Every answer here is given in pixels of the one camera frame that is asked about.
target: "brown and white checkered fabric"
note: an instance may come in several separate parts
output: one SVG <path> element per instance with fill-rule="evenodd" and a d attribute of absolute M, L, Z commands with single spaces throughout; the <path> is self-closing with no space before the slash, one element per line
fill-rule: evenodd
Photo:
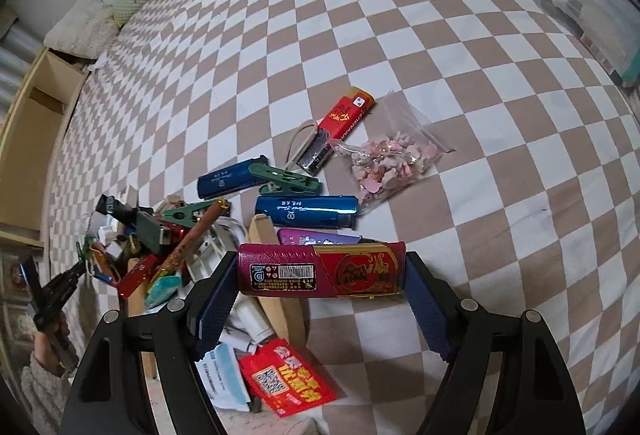
<path fill-rule="evenodd" d="M 264 154 L 352 86 L 404 91 L 455 152 L 363 217 L 460 296 L 545 317 L 590 433 L 640 379 L 640 132 L 597 62 L 533 0 L 153 0 L 87 81 L 57 167 L 58 270 L 101 192 L 197 200 L 196 179 Z M 349 140 L 364 142 L 375 113 Z M 332 160 L 332 194 L 353 185 Z M 257 192 L 232 198 L 251 216 Z M 100 309 L 115 305 L 97 286 Z M 88 306 L 78 301 L 72 308 Z M 77 311 L 69 312 L 77 317 Z M 342 390 L 311 411 L 331 435 L 413 433 L 444 371 L 398 298 L 313 300 L 308 350 Z M 82 348 L 82 339 L 76 343 Z M 497 384 L 487 378 L 472 431 Z"/>

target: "green clothespin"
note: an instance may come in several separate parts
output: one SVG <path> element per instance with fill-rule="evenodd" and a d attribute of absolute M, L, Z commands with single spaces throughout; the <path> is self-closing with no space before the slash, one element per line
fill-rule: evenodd
<path fill-rule="evenodd" d="M 322 190 L 322 183 L 315 177 L 281 170 L 262 163 L 250 164 L 249 172 L 268 181 L 267 184 L 260 186 L 260 195 L 319 195 Z"/>
<path fill-rule="evenodd" d="M 181 208 L 163 211 L 160 214 L 160 220 L 171 222 L 172 224 L 183 225 L 183 227 L 193 227 L 196 225 L 196 222 L 198 222 L 198 218 L 195 214 L 208 208 L 218 200 L 220 199 L 205 200 L 203 202 L 182 206 Z"/>

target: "gray sleeve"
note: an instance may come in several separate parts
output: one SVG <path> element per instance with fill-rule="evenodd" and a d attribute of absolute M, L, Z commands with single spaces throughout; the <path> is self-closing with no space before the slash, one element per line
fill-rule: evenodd
<path fill-rule="evenodd" d="M 22 369 L 21 387 L 31 405 L 33 426 L 40 435 L 56 435 L 66 398 L 69 395 L 67 375 L 57 377 L 42 368 L 31 352 L 28 367 Z"/>

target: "red packet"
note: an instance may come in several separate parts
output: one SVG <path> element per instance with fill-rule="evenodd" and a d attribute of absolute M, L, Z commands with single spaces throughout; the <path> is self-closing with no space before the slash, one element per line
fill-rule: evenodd
<path fill-rule="evenodd" d="M 334 391 L 284 339 L 270 341 L 238 363 L 252 390 L 278 417 L 336 399 Z"/>

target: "bag of pink beads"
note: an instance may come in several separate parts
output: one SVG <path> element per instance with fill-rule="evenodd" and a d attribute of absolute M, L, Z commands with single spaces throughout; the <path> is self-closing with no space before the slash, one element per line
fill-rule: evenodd
<path fill-rule="evenodd" d="M 409 104 L 402 92 L 377 100 L 364 125 L 376 134 L 362 146 L 329 141 L 360 186 L 361 214 L 427 177 L 428 169 L 448 151 L 430 134 L 427 118 Z"/>

